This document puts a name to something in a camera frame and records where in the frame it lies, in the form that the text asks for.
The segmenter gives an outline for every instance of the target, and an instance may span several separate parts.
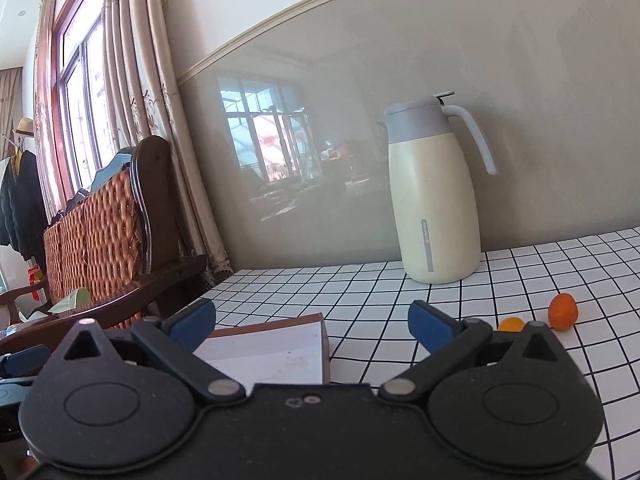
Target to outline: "curtain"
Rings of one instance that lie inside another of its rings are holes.
[[[33,70],[33,135],[42,198],[49,218],[64,207],[65,200],[56,157],[51,105],[51,47],[55,7],[56,0],[42,0],[40,4]]]
[[[0,70],[0,159],[7,158],[14,139],[12,123],[14,118],[15,96],[22,77],[21,68]]]
[[[116,146],[158,135],[172,147],[185,247],[207,254],[215,285],[232,274],[175,81],[161,0],[104,0],[104,73]]]

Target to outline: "white tablecloth with black grid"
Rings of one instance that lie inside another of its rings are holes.
[[[414,282],[401,262],[241,270],[205,296],[217,328],[321,312],[331,378],[378,387],[427,357],[407,329],[421,299],[457,318],[494,327],[505,317],[546,322],[558,292],[578,302],[575,328],[557,333],[603,403],[606,424],[590,465],[606,479],[640,472],[640,228],[482,256],[461,282]]]

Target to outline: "hat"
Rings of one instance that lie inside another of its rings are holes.
[[[33,137],[33,119],[23,117],[15,127],[14,133],[18,135],[24,135],[26,137]]]

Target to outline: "hanging jacket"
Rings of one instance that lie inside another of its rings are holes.
[[[4,170],[0,184],[0,245],[11,245],[25,261],[35,258],[47,271],[42,235],[47,228],[36,156],[24,152],[16,174],[15,157]]]

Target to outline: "wicker backrest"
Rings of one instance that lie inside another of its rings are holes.
[[[80,286],[103,300],[135,279],[143,242],[129,168],[47,228],[44,245],[53,304]]]

